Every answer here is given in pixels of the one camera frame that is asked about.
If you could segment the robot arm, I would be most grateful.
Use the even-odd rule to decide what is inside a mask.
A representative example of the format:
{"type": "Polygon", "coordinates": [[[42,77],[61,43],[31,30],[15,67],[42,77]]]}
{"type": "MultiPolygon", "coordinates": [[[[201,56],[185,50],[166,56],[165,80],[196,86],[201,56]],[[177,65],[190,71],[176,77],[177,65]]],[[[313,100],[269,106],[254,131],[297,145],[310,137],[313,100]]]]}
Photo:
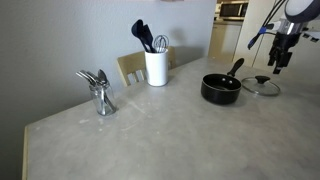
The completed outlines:
{"type": "Polygon", "coordinates": [[[276,32],[268,61],[269,66],[274,66],[274,74],[279,74],[289,64],[292,56],[289,49],[298,43],[307,24],[319,15],[320,0],[287,0],[284,15],[266,26],[276,32]]]}

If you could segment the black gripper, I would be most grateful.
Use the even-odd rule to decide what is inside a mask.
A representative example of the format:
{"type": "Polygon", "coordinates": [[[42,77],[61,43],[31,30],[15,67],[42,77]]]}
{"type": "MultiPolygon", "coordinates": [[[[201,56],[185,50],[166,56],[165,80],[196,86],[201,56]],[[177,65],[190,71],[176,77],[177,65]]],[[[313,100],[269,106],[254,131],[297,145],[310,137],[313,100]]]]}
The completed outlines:
{"type": "Polygon", "coordinates": [[[277,33],[271,50],[269,51],[268,66],[276,64],[273,74],[280,74],[283,67],[286,67],[290,61],[292,53],[289,51],[299,41],[300,34],[286,35],[277,33]]]}

